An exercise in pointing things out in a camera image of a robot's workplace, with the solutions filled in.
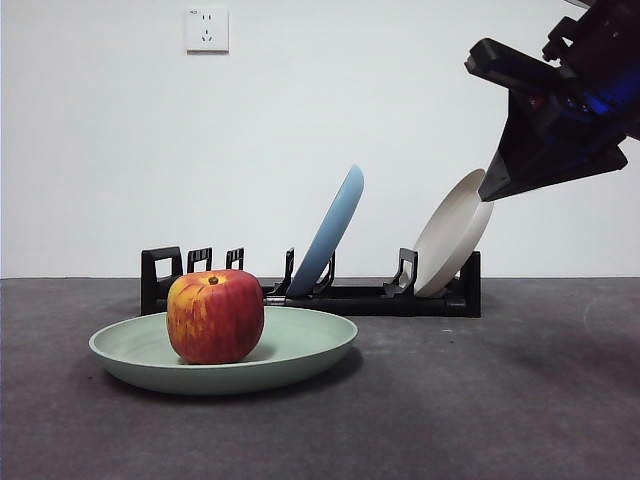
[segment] white plate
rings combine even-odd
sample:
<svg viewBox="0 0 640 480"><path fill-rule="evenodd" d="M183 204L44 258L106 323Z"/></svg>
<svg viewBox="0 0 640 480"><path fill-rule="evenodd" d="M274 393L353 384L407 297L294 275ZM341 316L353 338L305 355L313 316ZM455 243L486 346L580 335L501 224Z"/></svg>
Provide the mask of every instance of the white plate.
<svg viewBox="0 0 640 480"><path fill-rule="evenodd" d="M258 345L237 363L190 365L169 343L166 313L132 318L94 333L89 347L113 376L148 390L225 395L266 390L326 370L349 350L358 328L315 310L265 307Z"/></svg>
<svg viewBox="0 0 640 480"><path fill-rule="evenodd" d="M417 297L440 292L460 271L489 223L493 202L482 202L478 189L485 171L474 170L449 192L418 237Z"/></svg>
<svg viewBox="0 0 640 480"><path fill-rule="evenodd" d="M300 297L311 293L349 226L363 189L364 175L360 167L354 165L342 182L309 250L293 276L287 296Z"/></svg>

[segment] electrical outlet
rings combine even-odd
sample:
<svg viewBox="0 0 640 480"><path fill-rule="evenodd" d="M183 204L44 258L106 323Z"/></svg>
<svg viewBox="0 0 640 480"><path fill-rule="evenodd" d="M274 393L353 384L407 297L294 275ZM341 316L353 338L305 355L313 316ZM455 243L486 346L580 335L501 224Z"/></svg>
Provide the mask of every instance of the electrical outlet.
<svg viewBox="0 0 640 480"><path fill-rule="evenodd" d="M228 52L229 11L226 8L192 8L184 17L187 52Z"/></svg>

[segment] red apple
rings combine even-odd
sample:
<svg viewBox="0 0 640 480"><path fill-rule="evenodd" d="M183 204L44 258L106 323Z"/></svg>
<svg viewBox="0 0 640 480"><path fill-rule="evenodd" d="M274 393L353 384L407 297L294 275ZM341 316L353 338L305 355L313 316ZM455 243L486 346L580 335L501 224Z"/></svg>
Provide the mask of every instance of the red apple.
<svg viewBox="0 0 640 480"><path fill-rule="evenodd" d="M260 283L243 270L187 273L169 290L169 340L189 362L240 360L256 346L263 327Z"/></svg>

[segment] black dish rack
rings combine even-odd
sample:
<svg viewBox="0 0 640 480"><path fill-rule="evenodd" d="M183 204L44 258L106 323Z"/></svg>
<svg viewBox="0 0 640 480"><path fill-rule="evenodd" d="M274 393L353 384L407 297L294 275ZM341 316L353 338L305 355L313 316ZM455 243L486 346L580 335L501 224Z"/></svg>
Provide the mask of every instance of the black dish rack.
<svg viewBox="0 0 640 480"><path fill-rule="evenodd" d="M194 271L194 264L206 262L211 270L213 249L192 250L187 257L187 273ZM171 259L171 274L158 278L155 262ZM332 255L326 274L309 295L287 296L293 278L294 249L285 254L285 272L281 281L262 285L265 305L309 308L338 315L381 316L431 316L474 317L481 316L480 304L480 252L473 252L460 270L459 276L451 280L436 295L427 298L413 293L418 267L418 252L401 248L398 253L398 271L388 281L377 284L337 285L335 282L336 256ZM166 299L173 282L183 274L182 255L179 247L144 250L141 254L140 279L141 314L166 310ZM226 254L226 268L244 268L244 248L230 250Z"/></svg>

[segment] gray carpet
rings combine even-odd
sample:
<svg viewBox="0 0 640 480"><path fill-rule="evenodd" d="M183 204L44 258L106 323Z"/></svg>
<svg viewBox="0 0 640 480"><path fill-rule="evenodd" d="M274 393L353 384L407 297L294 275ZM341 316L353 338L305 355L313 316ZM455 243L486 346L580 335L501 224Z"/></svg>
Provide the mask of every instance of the gray carpet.
<svg viewBox="0 0 640 480"><path fill-rule="evenodd" d="M192 398L88 349L137 281L2 281L2 478L640 478L640 279L483 288L481 319L352 317L324 374Z"/></svg>

